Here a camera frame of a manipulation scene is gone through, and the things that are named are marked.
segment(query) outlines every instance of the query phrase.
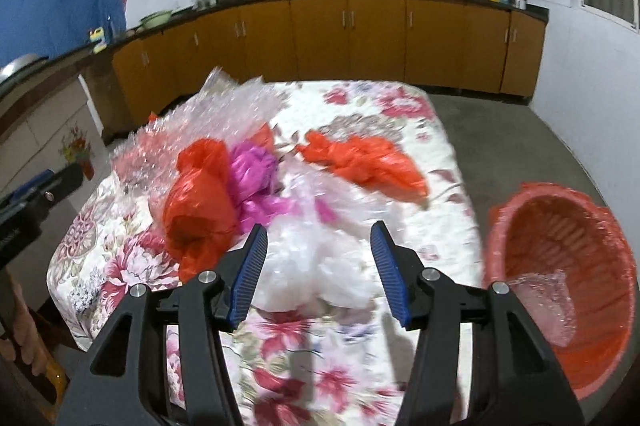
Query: green bowl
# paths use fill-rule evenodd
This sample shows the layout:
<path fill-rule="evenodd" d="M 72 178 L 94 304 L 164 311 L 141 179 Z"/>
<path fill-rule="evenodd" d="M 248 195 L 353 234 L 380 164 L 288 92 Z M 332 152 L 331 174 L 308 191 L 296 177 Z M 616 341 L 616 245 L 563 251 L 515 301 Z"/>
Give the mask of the green bowl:
<path fill-rule="evenodd" d="M 143 28 L 159 27 L 160 25 L 164 25 L 171 19 L 171 14 L 171 11 L 153 12 L 152 14 L 149 14 L 148 16 L 142 18 L 140 20 L 140 25 L 142 25 Z"/>

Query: purple plastic bag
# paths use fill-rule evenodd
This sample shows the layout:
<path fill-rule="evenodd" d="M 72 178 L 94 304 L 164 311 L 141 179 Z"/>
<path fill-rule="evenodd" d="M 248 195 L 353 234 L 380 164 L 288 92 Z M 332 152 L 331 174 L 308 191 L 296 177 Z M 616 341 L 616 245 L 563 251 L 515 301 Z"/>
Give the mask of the purple plastic bag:
<path fill-rule="evenodd" d="M 230 160 L 229 194 L 243 234 L 256 223 L 268 225 L 274 216 L 289 212 L 290 200 L 273 194 L 278 163 L 267 149 L 246 140 L 233 149 Z"/>

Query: bubble wrap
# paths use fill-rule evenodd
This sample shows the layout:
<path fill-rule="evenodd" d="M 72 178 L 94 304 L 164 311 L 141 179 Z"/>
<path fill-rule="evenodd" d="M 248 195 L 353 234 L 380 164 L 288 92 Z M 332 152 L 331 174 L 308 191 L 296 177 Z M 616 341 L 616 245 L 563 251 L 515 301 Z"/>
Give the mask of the bubble wrap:
<path fill-rule="evenodd" d="M 126 192 L 148 197 L 158 221 L 162 201 L 178 176 L 175 161 L 181 150 L 202 138 L 225 141 L 231 149 L 281 107 L 273 86 L 260 78 L 238 85 L 222 69 L 213 69 L 196 95 L 117 146 L 111 167 Z"/>
<path fill-rule="evenodd" d="M 564 271 L 523 274 L 508 284 L 549 343 L 567 346 L 571 342 L 576 329 L 575 310 Z"/>

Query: plastic bag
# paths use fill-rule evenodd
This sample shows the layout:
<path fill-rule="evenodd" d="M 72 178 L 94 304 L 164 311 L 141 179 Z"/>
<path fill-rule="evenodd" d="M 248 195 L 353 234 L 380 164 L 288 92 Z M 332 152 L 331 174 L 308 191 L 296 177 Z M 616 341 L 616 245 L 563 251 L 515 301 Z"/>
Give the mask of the plastic bag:
<path fill-rule="evenodd" d="M 508 282 L 549 343 L 567 346 L 576 330 L 574 303 L 564 271 L 523 274 Z"/>
<path fill-rule="evenodd" d="M 281 106 L 273 85 L 252 79 L 238 86 L 216 68 L 196 95 L 118 146 L 111 166 L 127 191 L 147 196 L 152 214 L 161 214 L 164 197 L 178 177 L 180 151 L 203 138 L 224 141 L 232 149 L 258 133 Z"/>
<path fill-rule="evenodd" d="M 277 166 L 276 157 L 252 140 L 242 142 L 231 153 L 228 190 L 243 234 L 256 223 L 267 226 L 274 216 L 289 211 L 289 200 L 274 196 Z"/>
<path fill-rule="evenodd" d="M 284 312 L 320 297 L 338 307 L 366 308 L 376 295 L 370 227 L 384 219 L 401 241 L 399 204 L 291 156 L 281 163 L 280 178 L 294 206 L 271 222 L 253 304 Z"/>
<path fill-rule="evenodd" d="M 405 202 L 422 202 L 428 195 L 426 181 L 411 158 L 385 138 L 351 136 L 347 142 L 335 142 L 309 131 L 306 139 L 309 144 L 296 149 L 307 162 L 328 166 L 350 182 Z"/>
<path fill-rule="evenodd" d="M 183 283 L 216 266 L 231 246 L 238 219 L 226 190 L 228 155 L 223 142 L 201 139 L 180 152 L 180 176 L 162 212 L 166 250 L 180 263 Z"/>

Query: wooden cabinet door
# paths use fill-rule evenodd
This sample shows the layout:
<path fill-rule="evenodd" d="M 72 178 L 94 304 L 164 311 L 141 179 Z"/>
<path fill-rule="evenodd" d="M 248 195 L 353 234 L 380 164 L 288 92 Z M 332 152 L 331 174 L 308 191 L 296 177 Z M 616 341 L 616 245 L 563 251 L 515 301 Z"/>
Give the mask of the wooden cabinet door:
<path fill-rule="evenodd" d="M 298 78 L 348 79 L 347 0 L 292 0 Z"/>
<path fill-rule="evenodd" d="M 511 37 L 500 92 L 530 97 L 536 89 L 545 23 L 520 12 L 511 13 Z"/>
<path fill-rule="evenodd" d="M 406 12 L 404 80 L 459 88 L 465 41 L 464 4 L 407 0 Z"/>
<path fill-rule="evenodd" d="M 225 9 L 198 18 L 196 30 L 207 75 L 219 66 L 238 82 L 249 78 L 239 8 Z"/>
<path fill-rule="evenodd" d="M 154 113 L 160 113 L 179 95 L 175 76 L 175 53 L 171 39 L 162 32 L 142 41 L 146 54 L 146 71 L 150 81 L 147 96 Z"/>
<path fill-rule="evenodd" d="M 405 0 L 349 0 L 352 79 L 402 80 Z"/>
<path fill-rule="evenodd" d="M 154 106 L 149 95 L 151 81 L 142 41 L 131 41 L 116 50 L 112 64 L 134 124 L 145 125 Z"/>
<path fill-rule="evenodd" d="M 465 54 L 460 88 L 500 91 L 509 36 L 509 13 L 465 6 Z"/>
<path fill-rule="evenodd" d="M 196 21 L 170 28 L 164 32 L 164 39 L 172 60 L 176 93 L 187 95 L 197 92 L 211 68 L 200 47 Z"/>
<path fill-rule="evenodd" d="M 293 25 L 288 0 L 240 7 L 249 76 L 266 81 L 298 79 Z"/>

